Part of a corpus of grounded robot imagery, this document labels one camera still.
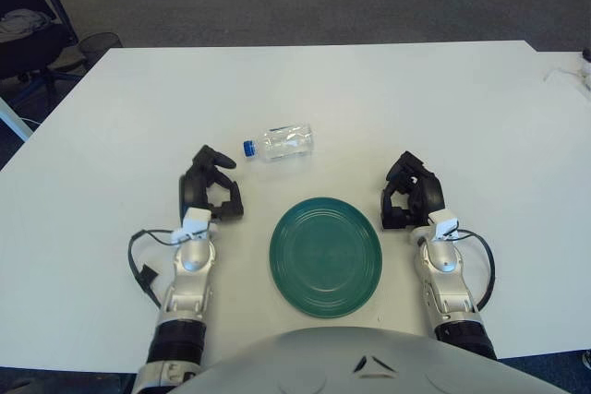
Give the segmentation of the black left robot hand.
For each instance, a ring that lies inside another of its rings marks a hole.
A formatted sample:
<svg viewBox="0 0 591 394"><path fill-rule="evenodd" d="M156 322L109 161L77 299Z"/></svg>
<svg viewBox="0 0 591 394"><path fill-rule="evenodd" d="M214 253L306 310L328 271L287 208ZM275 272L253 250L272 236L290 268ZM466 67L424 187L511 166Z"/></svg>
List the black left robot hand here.
<svg viewBox="0 0 591 394"><path fill-rule="evenodd" d="M232 181L219 167L233 170L236 163L228 156L203 145L191 166L179 178L179 216L183 219L190 208L206 209L218 221L237 220L244 215L244 207L236 181ZM230 199L219 206L208 198L208 189L217 184L229 192Z"/></svg>

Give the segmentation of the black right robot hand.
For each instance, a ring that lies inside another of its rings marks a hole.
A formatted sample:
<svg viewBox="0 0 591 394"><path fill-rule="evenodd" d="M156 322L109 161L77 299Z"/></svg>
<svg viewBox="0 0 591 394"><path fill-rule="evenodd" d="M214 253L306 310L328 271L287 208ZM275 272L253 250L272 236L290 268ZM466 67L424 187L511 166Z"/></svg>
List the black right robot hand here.
<svg viewBox="0 0 591 394"><path fill-rule="evenodd" d="M430 213L445 209L439 179L409 151L405 151L389 170L386 182L380 198L383 229L427 226ZM407 196L406 209L392 204L395 193Z"/></svg>

